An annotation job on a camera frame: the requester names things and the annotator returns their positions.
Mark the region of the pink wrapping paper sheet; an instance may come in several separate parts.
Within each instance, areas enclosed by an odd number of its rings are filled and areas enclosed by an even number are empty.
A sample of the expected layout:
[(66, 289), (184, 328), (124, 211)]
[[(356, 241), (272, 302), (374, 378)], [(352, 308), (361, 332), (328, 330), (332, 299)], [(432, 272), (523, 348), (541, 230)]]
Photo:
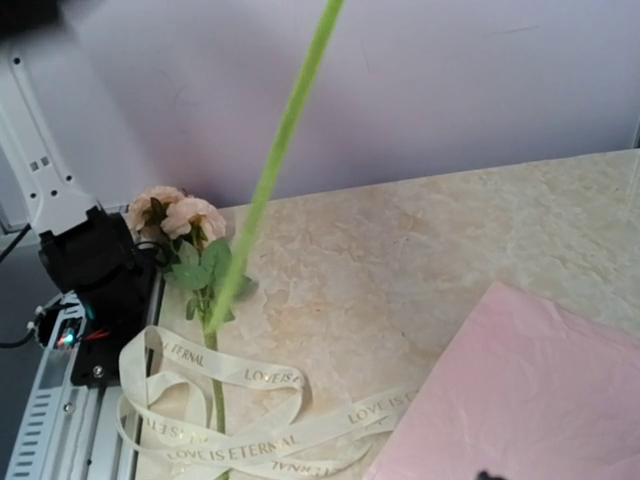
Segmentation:
[(501, 283), (436, 362), (370, 479), (635, 479), (639, 342)]

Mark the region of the peach rose fake flower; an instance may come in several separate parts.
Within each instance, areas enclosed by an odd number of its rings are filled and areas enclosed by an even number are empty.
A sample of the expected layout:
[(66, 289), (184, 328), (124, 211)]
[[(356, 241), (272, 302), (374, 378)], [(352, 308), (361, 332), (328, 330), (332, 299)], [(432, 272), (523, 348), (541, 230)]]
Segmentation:
[(235, 319), (213, 319), (232, 253), (225, 218), (216, 207), (170, 186), (151, 187), (127, 207), (125, 220), (140, 247), (157, 249), (160, 273), (186, 295), (185, 318), (196, 319), (204, 345), (219, 349), (218, 331)]

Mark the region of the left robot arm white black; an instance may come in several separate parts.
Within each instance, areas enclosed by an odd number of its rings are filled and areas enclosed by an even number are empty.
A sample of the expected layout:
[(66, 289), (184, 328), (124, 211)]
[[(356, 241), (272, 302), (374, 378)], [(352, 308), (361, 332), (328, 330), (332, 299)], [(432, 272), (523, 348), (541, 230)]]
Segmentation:
[(39, 258), (53, 283), (85, 311), (71, 373), (75, 386), (121, 385), (119, 356), (146, 323), (151, 257), (119, 213), (109, 213), (68, 168), (15, 46), (64, 24), (59, 1), (1, 4), (1, 150), (24, 196)]

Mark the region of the cream printed ribbon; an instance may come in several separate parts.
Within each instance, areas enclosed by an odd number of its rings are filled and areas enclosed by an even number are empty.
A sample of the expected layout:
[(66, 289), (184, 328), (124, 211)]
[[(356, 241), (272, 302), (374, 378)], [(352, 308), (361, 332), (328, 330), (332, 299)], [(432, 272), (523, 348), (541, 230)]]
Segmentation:
[(418, 388), (401, 385), (311, 413), (299, 369), (224, 354), (147, 327), (118, 359), (118, 433), (173, 479), (327, 479), (399, 424)]

